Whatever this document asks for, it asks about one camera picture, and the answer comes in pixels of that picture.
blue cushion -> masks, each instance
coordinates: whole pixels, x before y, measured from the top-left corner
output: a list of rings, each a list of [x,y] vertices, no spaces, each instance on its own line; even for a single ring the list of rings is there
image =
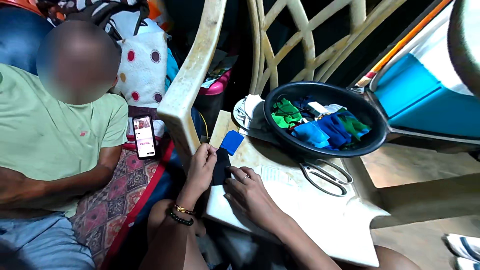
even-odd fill
[[[0,63],[38,75],[38,47],[52,29],[53,25],[36,13],[17,7],[0,8]]]

sneaker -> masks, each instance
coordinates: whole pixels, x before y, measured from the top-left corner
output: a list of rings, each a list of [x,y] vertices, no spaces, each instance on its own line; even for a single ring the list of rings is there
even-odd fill
[[[480,263],[480,238],[450,233],[442,240],[453,255]]]
[[[480,263],[465,258],[455,257],[453,264],[455,270],[480,270]]]

black plastic bowl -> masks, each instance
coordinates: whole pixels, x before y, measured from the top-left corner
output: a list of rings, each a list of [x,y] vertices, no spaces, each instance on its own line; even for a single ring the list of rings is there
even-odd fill
[[[318,103],[326,106],[338,104],[344,106],[355,115],[362,123],[370,126],[372,130],[361,137],[361,141],[353,149],[334,151],[305,144],[294,136],[281,129],[273,120],[273,105],[277,98],[294,101],[311,95]],[[265,117],[274,134],[289,153],[301,155],[304,158],[352,158],[363,156],[378,149],[385,141],[387,125],[380,113],[358,94],[349,92],[337,86],[317,82],[295,82],[282,85],[272,90],[265,99]]]

patterned rug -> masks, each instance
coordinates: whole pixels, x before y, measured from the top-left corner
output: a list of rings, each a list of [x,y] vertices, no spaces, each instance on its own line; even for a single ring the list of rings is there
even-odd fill
[[[171,144],[173,149],[170,140],[162,141],[164,145]],[[164,157],[168,147],[161,149],[161,156]],[[77,240],[90,248],[98,269],[127,215],[142,198],[161,163],[160,159],[139,160],[136,152],[123,150],[110,183],[80,200],[77,212],[70,221]]]

table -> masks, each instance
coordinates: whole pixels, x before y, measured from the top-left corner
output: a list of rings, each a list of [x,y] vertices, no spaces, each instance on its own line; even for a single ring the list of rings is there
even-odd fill
[[[231,113],[220,111],[210,144],[219,147],[225,134],[238,130]],[[344,168],[341,159],[331,162]],[[370,222],[376,216],[389,215],[374,204],[357,196],[352,185],[346,186],[345,197],[328,195],[310,184],[303,176],[298,164],[287,154],[270,143],[246,136],[239,148],[230,157],[233,166],[251,168],[260,165],[278,169],[293,181],[292,188],[282,184],[267,184],[265,187],[279,207],[290,215],[307,235],[328,255],[357,265],[378,267],[378,258],[370,235]],[[343,177],[336,170],[322,166],[338,178]],[[324,180],[316,183],[328,189]],[[232,212],[223,198],[222,186],[213,186],[205,211],[205,217],[226,223],[250,233],[269,235],[255,227],[241,214]],[[301,206],[314,206],[316,214],[303,212]]]

